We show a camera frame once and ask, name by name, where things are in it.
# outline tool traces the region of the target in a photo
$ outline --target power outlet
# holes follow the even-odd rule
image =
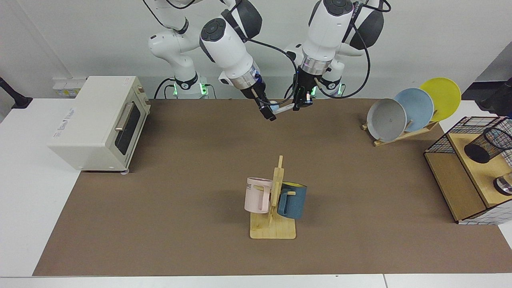
[[[80,92],[83,84],[85,84],[85,79],[53,79],[55,85],[53,86],[53,90],[57,94],[57,96],[61,98],[75,98]]]

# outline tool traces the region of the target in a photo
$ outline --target black stand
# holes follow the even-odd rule
[[[16,92],[3,78],[0,77],[0,87],[2,87],[7,94],[14,99],[14,105],[12,109],[25,109],[28,107],[33,98],[25,97]]]

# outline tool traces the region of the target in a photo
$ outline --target wooden mug holder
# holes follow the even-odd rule
[[[279,156],[279,164],[274,169],[272,190],[270,191],[270,208],[266,214],[251,213],[250,237],[252,239],[295,239],[295,219],[278,214],[279,195],[285,170],[283,156]]]
[[[413,121],[410,120],[407,123],[406,129],[412,124],[412,122]],[[427,126],[423,127],[422,129],[420,129],[418,131],[414,131],[414,132],[405,132],[404,131],[404,132],[402,132],[402,134],[398,138],[396,138],[393,141],[389,141],[389,142],[384,142],[381,139],[377,139],[376,141],[373,142],[373,146],[379,147],[379,146],[383,146],[383,145],[386,145],[386,144],[390,144],[390,143],[393,143],[393,142],[397,142],[397,141],[404,140],[404,139],[407,139],[407,138],[410,138],[410,137],[413,137],[413,136],[417,136],[417,135],[421,135],[421,134],[430,132],[438,124],[439,124],[439,122],[431,121]],[[361,125],[361,129],[367,131],[368,130],[368,123],[365,123],[365,124]]]

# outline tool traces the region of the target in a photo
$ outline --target white table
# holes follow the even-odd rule
[[[512,274],[31,277],[79,172],[46,147],[72,99],[35,99],[0,123],[0,287],[510,287]],[[489,116],[464,101],[441,123]],[[512,223],[500,226],[512,244]]]

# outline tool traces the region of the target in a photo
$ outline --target blue mug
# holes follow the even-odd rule
[[[306,202],[307,187],[292,182],[283,182],[279,198],[278,214],[291,219],[300,219]]]

